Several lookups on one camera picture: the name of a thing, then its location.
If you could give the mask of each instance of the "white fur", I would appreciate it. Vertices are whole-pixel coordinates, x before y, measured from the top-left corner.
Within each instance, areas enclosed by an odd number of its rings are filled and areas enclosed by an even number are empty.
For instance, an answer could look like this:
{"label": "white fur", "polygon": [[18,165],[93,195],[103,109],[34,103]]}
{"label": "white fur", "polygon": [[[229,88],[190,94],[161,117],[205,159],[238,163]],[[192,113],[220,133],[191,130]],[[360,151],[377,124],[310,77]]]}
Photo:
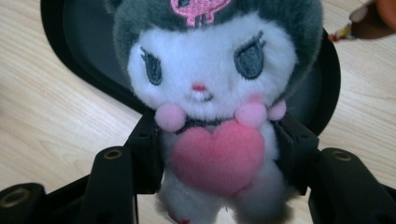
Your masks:
{"label": "white fur", "polygon": [[[237,72],[233,55],[259,32],[265,41],[264,68],[258,79],[246,80]],[[161,60],[160,86],[149,83],[141,48]],[[296,62],[294,46],[283,29],[252,13],[187,33],[143,32],[131,49],[128,72],[135,94],[151,108],[175,103],[195,119],[224,119],[253,93],[265,96],[270,105],[285,89]],[[191,86],[196,82],[208,90],[194,92]],[[203,102],[208,94],[213,100]]]}
{"label": "white fur", "polygon": [[[233,56],[237,49],[262,32],[264,67],[254,80],[244,79],[236,70]],[[149,83],[144,52],[161,60],[163,82]],[[135,94],[157,109],[164,103],[180,106],[195,119],[229,119],[235,109],[252,95],[262,96],[269,106],[285,89],[297,57],[290,37],[275,22],[265,21],[256,13],[235,18],[222,25],[191,29],[187,33],[154,28],[143,32],[131,48],[128,64]],[[204,92],[193,91],[194,83],[204,84]],[[269,121],[260,130],[265,138],[262,168],[252,187],[232,199],[223,199],[181,183],[171,170],[168,158],[178,135],[163,135],[165,176],[159,193],[161,208],[192,223],[209,224],[224,205],[234,208],[242,223],[262,223],[277,219],[285,210],[287,190],[275,164],[278,157],[274,128]]]}

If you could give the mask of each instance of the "pink skull emblem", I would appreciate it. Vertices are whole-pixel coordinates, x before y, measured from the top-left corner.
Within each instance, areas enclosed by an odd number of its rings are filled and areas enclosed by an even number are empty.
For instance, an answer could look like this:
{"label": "pink skull emblem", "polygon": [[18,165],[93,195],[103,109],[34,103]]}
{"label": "pink skull emblem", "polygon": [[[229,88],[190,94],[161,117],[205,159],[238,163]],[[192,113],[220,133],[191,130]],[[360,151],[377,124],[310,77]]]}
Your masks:
{"label": "pink skull emblem", "polygon": [[187,25],[200,26],[212,23],[215,13],[230,2],[231,0],[171,0],[171,5],[176,14],[187,18]]}

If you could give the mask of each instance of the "kuromi plush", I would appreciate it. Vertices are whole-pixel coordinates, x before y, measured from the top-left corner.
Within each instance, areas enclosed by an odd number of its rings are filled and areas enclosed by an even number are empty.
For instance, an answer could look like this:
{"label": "kuromi plush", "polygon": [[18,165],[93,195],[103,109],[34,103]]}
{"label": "kuromi plush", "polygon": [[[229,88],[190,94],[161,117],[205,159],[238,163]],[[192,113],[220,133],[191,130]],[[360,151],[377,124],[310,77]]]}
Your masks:
{"label": "kuromi plush", "polygon": [[316,59],[319,0],[106,0],[131,91],[156,110],[159,208],[209,224],[282,223],[287,186],[271,120]]}

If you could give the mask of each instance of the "pink nose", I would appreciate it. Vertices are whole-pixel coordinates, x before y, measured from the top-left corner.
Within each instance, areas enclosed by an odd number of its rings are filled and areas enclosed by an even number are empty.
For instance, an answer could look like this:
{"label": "pink nose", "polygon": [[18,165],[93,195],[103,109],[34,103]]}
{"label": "pink nose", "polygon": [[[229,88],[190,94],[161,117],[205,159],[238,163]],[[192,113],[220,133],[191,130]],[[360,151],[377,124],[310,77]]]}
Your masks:
{"label": "pink nose", "polygon": [[206,91],[206,86],[204,84],[195,83],[192,85],[194,91]]}

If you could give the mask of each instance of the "stuffed animal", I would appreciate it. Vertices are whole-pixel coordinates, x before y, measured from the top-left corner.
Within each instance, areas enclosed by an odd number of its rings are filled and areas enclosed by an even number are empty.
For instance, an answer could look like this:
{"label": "stuffed animal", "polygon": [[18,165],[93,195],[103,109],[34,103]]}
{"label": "stuffed animal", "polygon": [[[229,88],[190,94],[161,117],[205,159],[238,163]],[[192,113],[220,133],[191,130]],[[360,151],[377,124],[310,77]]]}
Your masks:
{"label": "stuffed animal", "polygon": [[176,223],[281,223],[292,190],[271,120],[316,59],[319,0],[106,0],[131,91],[156,110],[159,207]]}

